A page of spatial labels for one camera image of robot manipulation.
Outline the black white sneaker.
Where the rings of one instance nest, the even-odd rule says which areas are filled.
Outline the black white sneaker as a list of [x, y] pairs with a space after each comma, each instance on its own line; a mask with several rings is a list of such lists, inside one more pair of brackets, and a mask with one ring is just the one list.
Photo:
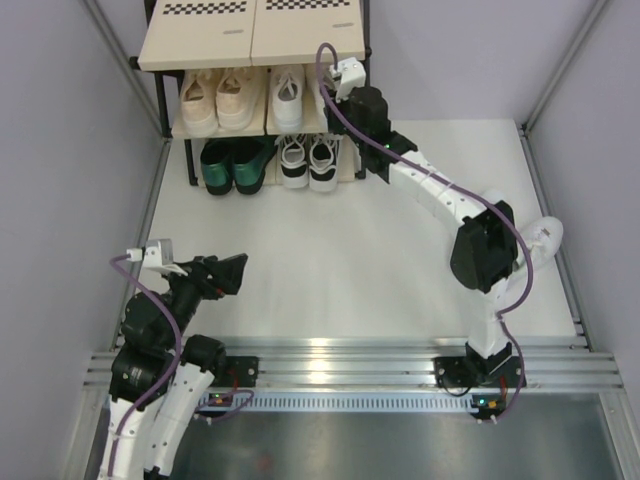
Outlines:
[[319, 193], [337, 188], [338, 167], [343, 137], [335, 134], [315, 134], [309, 148], [309, 186]]
[[290, 189], [306, 187], [309, 182], [306, 135], [282, 135], [276, 144], [282, 184]]

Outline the white grey sneaker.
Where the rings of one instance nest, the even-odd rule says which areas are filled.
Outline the white grey sneaker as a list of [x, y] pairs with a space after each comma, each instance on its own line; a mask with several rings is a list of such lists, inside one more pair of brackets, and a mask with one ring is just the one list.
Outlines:
[[274, 122], [283, 133], [295, 133], [303, 124], [305, 85], [302, 65], [279, 65], [271, 71], [271, 107]]
[[325, 113], [325, 101], [320, 92], [320, 85], [324, 85], [328, 91], [333, 89], [334, 83], [329, 72], [329, 67], [327, 65], [321, 66], [320, 80], [317, 77], [315, 64], [308, 64], [305, 67], [305, 74], [307, 88], [311, 91], [314, 98], [317, 120], [321, 129], [326, 131], [328, 129], [327, 116]]

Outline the green loafer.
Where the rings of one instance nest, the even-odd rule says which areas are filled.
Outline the green loafer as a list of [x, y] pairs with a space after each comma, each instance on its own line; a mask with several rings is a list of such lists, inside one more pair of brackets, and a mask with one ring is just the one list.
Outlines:
[[228, 139], [208, 140], [200, 154], [203, 182], [214, 196], [228, 194], [233, 186], [231, 173], [232, 142]]
[[241, 194], [254, 195], [262, 188], [266, 167], [275, 152], [273, 136], [244, 137], [236, 142], [232, 172]]

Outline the beige lace sneaker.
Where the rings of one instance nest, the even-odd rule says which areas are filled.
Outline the beige lace sneaker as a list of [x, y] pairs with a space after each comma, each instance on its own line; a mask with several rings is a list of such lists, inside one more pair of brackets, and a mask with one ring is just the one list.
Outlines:
[[226, 68], [216, 89], [216, 108], [222, 128], [246, 128], [254, 115], [266, 71], [261, 67]]
[[180, 90], [180, 110], [190, 137], [204, 138], [219, 126], [216, 112], [216, 89], [219, 71], [187, 70]]

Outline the white leather sneaker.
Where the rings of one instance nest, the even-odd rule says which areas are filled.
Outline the white leather sneaker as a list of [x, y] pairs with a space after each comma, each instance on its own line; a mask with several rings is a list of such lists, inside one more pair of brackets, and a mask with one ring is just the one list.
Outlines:
[[496, 189], [485, 191], [481, 198], [485, 207], [491, 211], [500, 211], [505, 216], [513, 214], [511, 205], [506, 201], [505, 195]]
[[526, 276], [525, 252], [530, 254], [534, 271], [542, 269], [554, 259], [563, 239], [564, 226], [558, 218], [545, 216], [521, 230], [520, 235], [526, 249], [523, 250], [519, 244], [516, 244], [518, 257], [514, 263], [513, 275], [517, 279]]

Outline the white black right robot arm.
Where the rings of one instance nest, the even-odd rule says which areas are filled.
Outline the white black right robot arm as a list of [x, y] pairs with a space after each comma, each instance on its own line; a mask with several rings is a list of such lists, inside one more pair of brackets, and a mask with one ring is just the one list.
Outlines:
[[355, 87], [348, 94], [321, 91], [329, 130], [349, 137], [367, 170], [401, 190], [430, 213], [451, 235], [449, 268], [467, 291], [480, 296], [482, 313], [471, 318], [461, 368], [444, 368], [444, 388], [491, 386], [514, 372], [514, 391], [526, 385], [522, 348], [509, 331], [506, 314], [528, 299], [534, 265], [512, 207], [452, 181], [430, 163], [419, 147], [393, 130], [379, 89]]

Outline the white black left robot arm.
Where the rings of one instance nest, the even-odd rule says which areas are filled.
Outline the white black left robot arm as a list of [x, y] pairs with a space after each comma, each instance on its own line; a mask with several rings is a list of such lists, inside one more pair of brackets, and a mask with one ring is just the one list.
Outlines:
[[225, 344], [187, 326], [204, 301], [238, 294], [248, 257], [196, 256], [176, 263], [156, 247], [133, 248], [111, 259], [123, 277], [123, 262], [142, 263], [168, 283], [151, 291], [136, 278], [137, 292], [125, 307], [124, 342], [111, 364], [108, 437], [101, 479], [167, 479], [182, 437], [194, 416], [208, 407], [229, 418], [253, 399], [256, 356], [230, 355]]

